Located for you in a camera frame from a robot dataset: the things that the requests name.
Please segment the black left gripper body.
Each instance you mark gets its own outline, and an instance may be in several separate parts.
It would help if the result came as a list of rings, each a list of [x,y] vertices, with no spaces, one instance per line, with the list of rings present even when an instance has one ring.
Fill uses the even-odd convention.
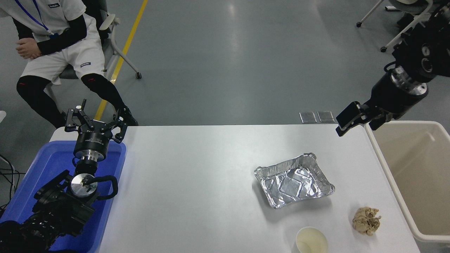
[[[78,127],[78,138],[74,148],[75,157],[83,157],[92,150],[98,157],[106,157],[109,141],[113,134],[110,129],[101,126],[100,129],[88,129],[86,124]]]

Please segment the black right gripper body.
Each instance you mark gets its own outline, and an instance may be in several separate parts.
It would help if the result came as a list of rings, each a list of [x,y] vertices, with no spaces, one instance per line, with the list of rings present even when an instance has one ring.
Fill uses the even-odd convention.
[[[367,105],[391,113],[393,119],[399,119],[422,99],[423,91],[405,91],[392,81],[391,74],[385,74],[372,88]]]

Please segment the person's hand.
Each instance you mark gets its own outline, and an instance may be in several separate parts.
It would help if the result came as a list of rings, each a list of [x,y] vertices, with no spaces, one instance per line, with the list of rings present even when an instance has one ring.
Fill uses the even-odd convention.
[[[17,53],[24,59],[37,59],[42,56],[42,52],[34,38],[19,39],[16,45]]]

